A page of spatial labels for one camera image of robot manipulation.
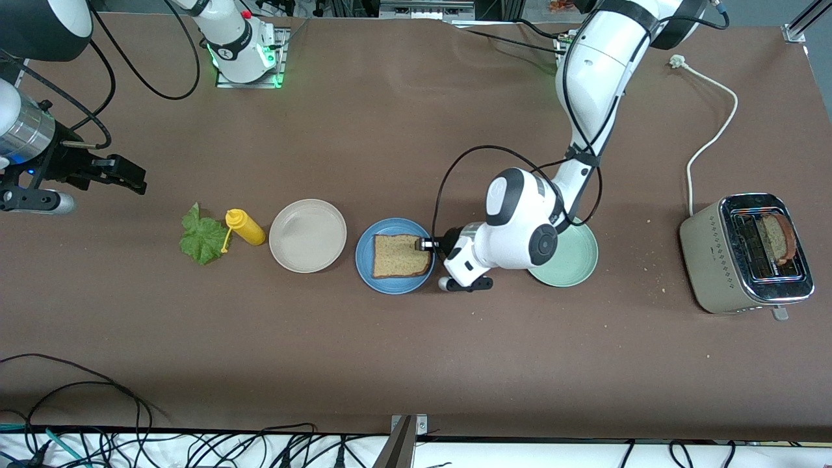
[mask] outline yellow cap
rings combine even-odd
[[[225,224],[231,229],[240,229],[249,221],[248,213],[242,210],[229,210],[225,213]]]

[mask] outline white plate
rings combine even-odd
[[[341,212],[323,200],[299,200],[271,223],[271,255],[295,273],[321,271],[338,259],[347,243],[347,223]]]

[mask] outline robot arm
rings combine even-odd
[[[205,34],[216,66],[232,82],[251,82],[275,66],[271,24],[243,17],[234,0],[174,0]],[[85,0],[0,0],[3,56],[67,62],[78,57],[92,37]],[[40,188],[55,180],[86,190],[90,182],[114,184],[144,194],[145,171],[119,155],[101,158],[67,142],[81,142],[35,102],[0,80],[0,211],[66,214],[72,196]],[[31,176],[21,187],[21,176]]]
[[[275,67],[274,25],[243,17],[234,0],[173,0],[205,35],[216,67],[232,82],[253,82]]]
[[[557,234],[570,226],[581,195],[615,123],[624,88],[651,42],[671,48],[689,36],[693,22],[660,22],[676,14],[700,17],[707,0],[594,0],[576,2],[590,12],[556,76],[558,99],[572,124],[572,140],[556,176],[546,181],[507,169],[488,187],[485,222],[448,232],[453,248],[444,261],[446,291],[472,291],[490,269],[541,266],[554,255]],[[663,33],[665,28],[671,33]]]

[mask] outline brown table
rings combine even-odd
[[[192,79],[168,16],[108,15],[147,78],[166,92]],[[545,45],[517,27],[491,31]],[[552,289],[524,271],[446,294],[435,278],[406,296],[370,290],[354,268],[360,234],[385,217],[428,226],[438,183],[465,149],[511,147],[538,164],[569,136],[553,60],[435,21],[312,20],[293,39],[279,91],[153,96],[97,33],[118,92],[102,119],[112,146],[147,169],[143,197],[72,191],[68,217],[2,217],[3,355],[40,351],[134,388],[172,427],[257,429],[313,421],[323,431],[385,431],[389,415],[427,413],[440,435],[832,440],[830,124],[801,46],[775,28],[701,29],[673,52],[736,90],[740,110],[695,166],[698,207],[772,191],[800,230],[818,291],[790,307],[713,316],[681,263],[688,157],[730,100],[650,51],[605,153],[592,230],[601,258],[580,286]],[[93,107],[106,74],[85,52],[36,69]],[[64,122],[78,112],[32,80]],[[83,135],[100,141],[89,125]],[[491,178],[517,162],[483,152],[445,192],[438,229],[484,218]],[[592,204],[595,186],[584,201]],[[267,226],[302,198],[334,203],[349,229],[324,272],[286,271],[267,246],[238,241],[198,266],[179,252],[180,218],[246,209]],[[27,408],[83,378],[49,363],[0,368],[0,401]],[[133,424],[132,403],[78,389],[36,423]]]

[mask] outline blue plate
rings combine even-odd
[[[364,231],[364,234],[361,235],[359,244],[355,248],[355,267],[358,269],[361,279],[367,283],[367,286],[384,294],[405,294],[422,286],[433,272],[435,260],[433,256],[430,259],[428,272],[422,276],[413,276],[410,278],[373,278],[373,260],[375,259],[374,236],[376,234],[384,234],[386,236],[410,234],[419,237],[430,237],[428,232],[420,225],[401,217],[383,219],[368,227],[367,231]]]

